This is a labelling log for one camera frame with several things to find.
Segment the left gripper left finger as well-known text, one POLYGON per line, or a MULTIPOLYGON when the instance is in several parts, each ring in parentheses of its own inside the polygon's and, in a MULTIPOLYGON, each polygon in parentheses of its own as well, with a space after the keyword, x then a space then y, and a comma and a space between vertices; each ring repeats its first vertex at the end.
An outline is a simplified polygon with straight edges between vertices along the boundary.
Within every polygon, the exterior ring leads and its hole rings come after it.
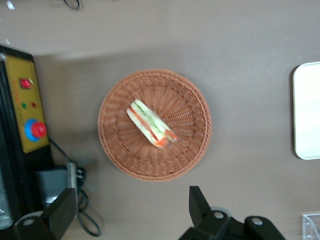
POLYGON ((14 224, 18 240, 60 240, 77 215, 76 190, 66 188, 43 211, 29 213, 14 224))

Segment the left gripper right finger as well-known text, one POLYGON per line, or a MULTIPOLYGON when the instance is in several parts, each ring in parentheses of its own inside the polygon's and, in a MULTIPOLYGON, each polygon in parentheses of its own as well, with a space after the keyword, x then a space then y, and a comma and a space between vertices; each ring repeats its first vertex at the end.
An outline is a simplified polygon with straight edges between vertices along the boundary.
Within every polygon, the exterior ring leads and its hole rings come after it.
POLYGON ((193 223, 180 240, 222 240, 229 229, 230 217, 212 209, 198 186, 189 187, 189 214, 193 223))

